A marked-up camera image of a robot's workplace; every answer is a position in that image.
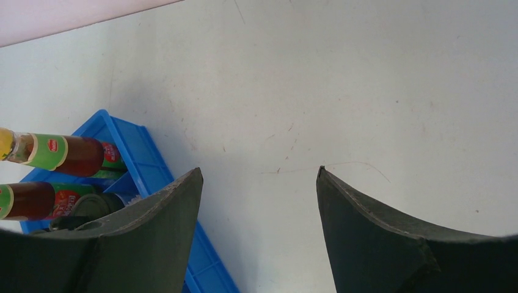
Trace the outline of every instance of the scratch mark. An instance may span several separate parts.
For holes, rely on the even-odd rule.
[[[295,143],[297,143],[297,139],[295,139],[295,142],[293,142],[293,145],[291,146],[290,151],[293,151],[293,148],[295,147]]]
[[[367,162],[360,162],[360,161],[348,161],[348,162],[341,162],[341,163],[334,163],[334,164],[329,164],[329,165],[326,165],[326,167],[331,167],[331,166],[338,166],[338,165],[345,165],[345,164],[362,164],[362,165],[367,165],[373,169],[375,169],[376,171],[378,171],[378,173],[383,176],[383,178],[385,178],[389,183],[390,180],[385,176],[385,174],[383,174],[378,168],[376,168],[375,166],[367,163]],[[300,168],[300,169],[295,169],[295,170],[286,170],[286,171],[280,171],[280,168],[276,171],[276,172],[261,172],[260,174],[284,174],[284,173],[294,173],[294,172],[300,172],[300,171],[307,171],[307,170],[313,170],[313,169],[316,169],[316,168],[319,168],[320,166],[315,166],[315,167],[310,167],[310,168]]]
[[[246,24],[246,22],[244,21],[244,18],[243,18],[243,14],[241,13],[241,9],[239,9],[238,1],[234,0],[234,3],[236,4],[236,7],[238,8],[239,15],[241,16],[241,20],[243,20],[243,24]]]
[[[115,66],[112,67],[112,76],[110,77],[110,95],[108,96],[108,112],[110,111],[110,107],[112,106],[112,87],[113,87],[114,70],[115,70]]]
[[[428,14],[428,9],[425,6],[425,3],[421,2],[421,13],[423,14],[423,18],[426,20],[426,16]]]
[[[191,140],[187,137],[187,128],[183,131],[183,136],[187,139],[187,142],[191,145],[191,151],[197,150],[196,146],[191,142]]]

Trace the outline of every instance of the soy sauce bottle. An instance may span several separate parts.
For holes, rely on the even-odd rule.
[[[0,128],[0,159],[77,177],[117,179],[126,171],[112,143]]]
[[[0,220],[44,220],[69,215],[78,200],[96,192],[91,185],[22,182],[0,184]]]

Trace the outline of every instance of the green bottle label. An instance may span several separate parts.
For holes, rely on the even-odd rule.
[[[61,215],[69,215],[72,207],[83,195],[94,194],[95,188],[91,185],[51,183],[56,193],[54,208],[47,219],[53,219]]]
[[[54,171],[61,166],[68,154],[68,142],[62,136],[31,134],[34,147],[25,165]]]
[[[11,187],[9,185],[0,184],[0,219],[9,215],[13,208],[14,201],[15,199]]]
[[[122,160],[117,147],[111,143],[103,142],[104,161],[101,170],[92,177],[117,179],[128,171],[126,164]]]

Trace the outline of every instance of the yellow bottle cap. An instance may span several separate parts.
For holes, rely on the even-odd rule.
[[[4,160],[9,155],[12,145],[13,133],[11,130],[0,128],[0,160]]]

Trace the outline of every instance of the blue plastic tray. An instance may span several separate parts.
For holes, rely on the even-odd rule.
[[[128,173],[115,181],[79,178],[34,169],[23,178],[22,182],[49,181],[95,184],[102,186],[106,192],[140,194],[142,198],[145,198],[174,180],[144,126],[114,118],[106,110],[99,110],[73,135],[94,137],[98,140],[115,143],[124,162],[126,162]],[[48,224],[49,221],[21,222],[21,229],[24,233],[29,233],[32,230],[47,228]],[[182,292],[239,292],[199,223],[196,223]]]

